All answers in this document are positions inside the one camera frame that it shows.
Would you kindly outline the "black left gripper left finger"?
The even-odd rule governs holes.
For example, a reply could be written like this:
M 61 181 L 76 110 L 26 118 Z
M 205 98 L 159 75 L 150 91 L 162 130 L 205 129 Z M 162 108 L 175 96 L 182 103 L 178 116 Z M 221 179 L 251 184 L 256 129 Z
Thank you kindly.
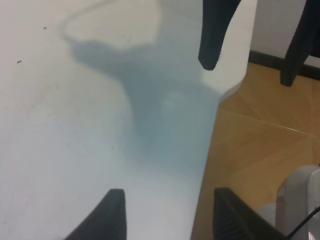
M 67 240 L 124 240 L 125 191 L 110 189 Z

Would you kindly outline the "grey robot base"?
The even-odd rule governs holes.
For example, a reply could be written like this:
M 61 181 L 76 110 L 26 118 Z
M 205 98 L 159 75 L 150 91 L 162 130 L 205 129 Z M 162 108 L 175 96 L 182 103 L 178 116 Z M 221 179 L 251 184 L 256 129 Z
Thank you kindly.
M 280 185 L 276 201 L 257 213 L 289 240 L 320 238 L 320 167 L 306 165 Z

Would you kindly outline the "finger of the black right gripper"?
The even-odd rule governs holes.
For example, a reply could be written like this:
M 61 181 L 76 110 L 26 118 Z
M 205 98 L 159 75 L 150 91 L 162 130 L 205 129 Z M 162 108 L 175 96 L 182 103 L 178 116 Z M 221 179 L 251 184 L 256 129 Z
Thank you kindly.
M 292 86 L 308 58 L 320 57 L 320 0 L 307 0 L 280 70 L 280 83 Z
M 215 69 L 228 26 L 240 0 L 203 0 L 198 60 L 208 71 Z

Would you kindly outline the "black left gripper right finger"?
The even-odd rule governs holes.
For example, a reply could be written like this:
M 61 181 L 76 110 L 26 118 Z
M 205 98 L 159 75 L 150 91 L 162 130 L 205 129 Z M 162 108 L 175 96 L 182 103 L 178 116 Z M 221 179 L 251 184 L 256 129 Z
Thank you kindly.
M 231 189 L 216 188 L 213 205 L 213 238 L 215 240 L 285 240 Z

